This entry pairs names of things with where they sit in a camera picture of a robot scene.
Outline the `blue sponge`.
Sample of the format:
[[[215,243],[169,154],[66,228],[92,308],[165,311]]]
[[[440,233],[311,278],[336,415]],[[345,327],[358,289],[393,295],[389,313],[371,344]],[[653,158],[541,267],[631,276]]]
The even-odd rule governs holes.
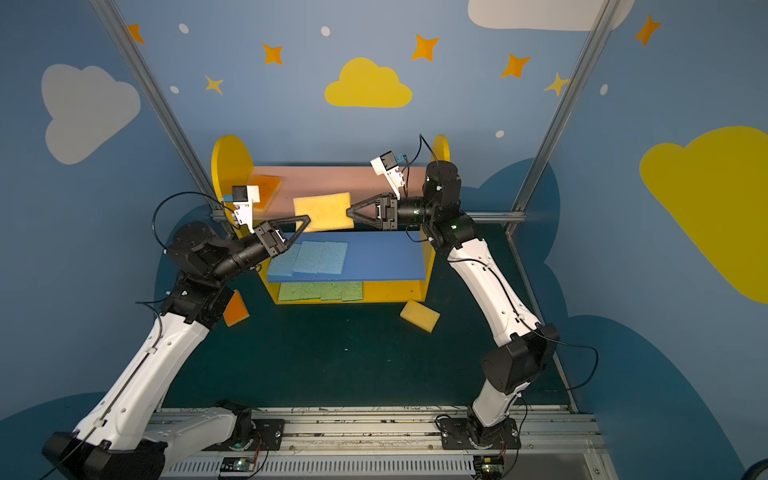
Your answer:
[[[267,275],[291,277],[294,273],[294,266],[300,250],[301,244],[294,244],[284,253],[272,258],[267,269]]]
[[[325,252],[324,242],[304,241],[293,264],[294,273],[317,274],[322,266]]]
[[[348,244],[346,242],[323,242],[320,248],[317,272],[327,275],[341,275],[347,250]]]

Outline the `orange sponge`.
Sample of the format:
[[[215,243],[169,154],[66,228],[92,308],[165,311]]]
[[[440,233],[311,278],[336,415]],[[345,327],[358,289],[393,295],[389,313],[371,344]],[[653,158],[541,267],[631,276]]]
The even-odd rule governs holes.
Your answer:
[[[254,174],[247,183],[249,200],[255,210],[267,210],[282,185],[280,177]]]
[[[400,317],[418,328],[431,333],[440,318],[440,314],[419,302],[409,300],[401,310]]]
[[[351,207],[349,192],[294,198],[293,205],[296,216],[310,218],[306,233],[354,228],[354,220],[347,215],[347,209]]]
[[[250,316],[242,295],[235,290],[226,309],[223,312],[223,319],[228,327],[247,319]]]

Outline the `green sponge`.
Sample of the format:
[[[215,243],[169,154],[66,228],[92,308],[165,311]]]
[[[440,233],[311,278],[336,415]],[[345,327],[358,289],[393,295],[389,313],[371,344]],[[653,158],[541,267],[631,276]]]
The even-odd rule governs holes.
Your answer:
[[[303,296],[302,283],[281,283],[278,293],[279,302],[299,301]]]
[[[362,282],[342,282],[340,290],[343,302],[362,301],[364,298]]]
[[[321,300],[324,284],[317,282],[298,283],[299,297],[301,300]]]
[[[320,298],[322,301],[338,301],[343,298],[343,282],[323,282],[320,284]]]

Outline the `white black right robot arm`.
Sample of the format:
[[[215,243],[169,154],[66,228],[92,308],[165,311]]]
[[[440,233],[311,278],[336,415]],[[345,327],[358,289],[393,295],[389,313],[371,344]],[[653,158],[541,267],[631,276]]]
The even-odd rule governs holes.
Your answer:
[[[353,204],[348,217],[379,230],[421,229],[487,320],[497,347],[482,360],[485,382],[468,415],[468,430],[482,443],[500,429],[509,408],[543,373],[559,333],[540,323],[498,268],[475,221],[461,208],[461,179],[454,164],[431,161],[419,196],[406,195],[406,178],[392,153],[374,158],[371,166],[392,190]]]

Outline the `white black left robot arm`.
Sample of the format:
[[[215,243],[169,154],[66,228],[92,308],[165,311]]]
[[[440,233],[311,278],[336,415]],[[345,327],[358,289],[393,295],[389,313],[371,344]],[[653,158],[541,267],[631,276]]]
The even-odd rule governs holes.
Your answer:
[[[203,222],[180,227],[166,249],[179,273],[150,333],[75,429],[46,441],[42,454],[54,470],[69,479],[157,479],[213,445],[250,446],[250,408],[227,401],[172,427],[147,427],[181,367],[222,319],[234,296],[229,281],[288,251],[310,223],[307,215],[265,221],[238,239]]]

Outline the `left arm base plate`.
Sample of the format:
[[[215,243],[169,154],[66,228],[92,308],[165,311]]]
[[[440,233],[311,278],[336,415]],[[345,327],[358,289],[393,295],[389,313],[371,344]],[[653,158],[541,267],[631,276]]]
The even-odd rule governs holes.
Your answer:
[[[283,419],[238,420],[225,445],[231,451],[277,451],[282,443],[284,428]]]

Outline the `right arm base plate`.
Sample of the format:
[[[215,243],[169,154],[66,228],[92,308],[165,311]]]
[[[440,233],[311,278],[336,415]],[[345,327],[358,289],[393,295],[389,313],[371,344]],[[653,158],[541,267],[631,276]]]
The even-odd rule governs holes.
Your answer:
[[[507,417],[499,424],[486,427],[474,416],[450,417],[445,414],[435,418],[444,450],[519,449],[520,433],[515,420]]]

